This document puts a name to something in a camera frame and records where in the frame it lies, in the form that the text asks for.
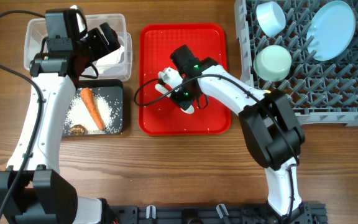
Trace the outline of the white plastic spoon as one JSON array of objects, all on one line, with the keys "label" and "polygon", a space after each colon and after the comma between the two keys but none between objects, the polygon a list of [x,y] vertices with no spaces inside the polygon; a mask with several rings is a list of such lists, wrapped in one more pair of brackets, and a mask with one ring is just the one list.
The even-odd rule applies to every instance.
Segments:
[{"label": "white plastic spoon", "polygon": [[[160,92],[161,94],[166,94],[168,92],[168,90],[161,84],[156,84],[155,85],[155,89]],[[187,110],[181,109],[182,112],[186,113],[186,114],[193,114],[195,112],[194,107],[191,105]]]}]

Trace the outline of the orange carrot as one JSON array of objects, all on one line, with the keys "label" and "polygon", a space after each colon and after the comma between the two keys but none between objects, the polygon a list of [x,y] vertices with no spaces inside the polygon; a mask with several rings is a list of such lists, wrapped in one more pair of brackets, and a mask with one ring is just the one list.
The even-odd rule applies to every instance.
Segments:
[{"label": "orange carrot", "polygon": [[98,109],[96,107],[96,104],[94,102],[93,92],[89,88],[83,88],[80,91],[80,96],[81,96],[81,99],[82,99],[83,103],[86,106],[86,109],[88,110],[90,116],[92,117],[95,125],[97,126],[97,128],[99,130],[103,131],[104,130],[104,124],[103,124],[103,121],[102,121],[102,119],[100,117]]}]

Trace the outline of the green bowl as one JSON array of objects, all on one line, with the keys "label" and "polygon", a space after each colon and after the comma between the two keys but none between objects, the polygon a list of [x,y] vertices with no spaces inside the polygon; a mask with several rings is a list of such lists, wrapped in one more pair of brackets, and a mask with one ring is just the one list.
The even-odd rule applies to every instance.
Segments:
[{"label": "green bowl", "polygon": [[255,73],[265,81],[278,82],[290,72],[292,59],[289,51],[279,45],[270,45],[260,51],[254,59]]}]

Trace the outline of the light blue bowl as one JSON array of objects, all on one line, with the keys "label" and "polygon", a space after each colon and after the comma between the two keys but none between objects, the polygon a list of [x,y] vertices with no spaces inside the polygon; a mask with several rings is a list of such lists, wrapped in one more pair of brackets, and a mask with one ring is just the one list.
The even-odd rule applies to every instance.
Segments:
[{"label": "light blue bowl", "polygon": [[284,30],[287,21],[278,3],[270,1],[259,4],[255,11],[259,26],[266,36],[272,38]]}]

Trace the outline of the light blue plate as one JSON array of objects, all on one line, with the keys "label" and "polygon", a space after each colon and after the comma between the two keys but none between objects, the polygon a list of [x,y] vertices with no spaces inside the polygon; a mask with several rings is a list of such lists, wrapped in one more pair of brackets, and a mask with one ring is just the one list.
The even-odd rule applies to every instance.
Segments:
[{"label": "light blue plate", "polygon": [[325,4],[314,15],[306,34],[309,53],[313,58],[327,61],[341,54],[350,44],[356,29],[356,18],[351,7],[344,1]]}]

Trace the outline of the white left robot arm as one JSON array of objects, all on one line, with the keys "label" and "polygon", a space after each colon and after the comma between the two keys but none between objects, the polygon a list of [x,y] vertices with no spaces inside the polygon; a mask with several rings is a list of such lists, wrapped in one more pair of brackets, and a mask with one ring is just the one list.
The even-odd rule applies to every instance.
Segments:
[{"label": "white left robot arm", "polygon": [[0,219],[9,223],[119,223],[104,198],[80,197],[59,174],[63,123],[79,76],[94,61],[88,28],[49,22],[48,52],[32,62],[20,140],[0,171]]}]

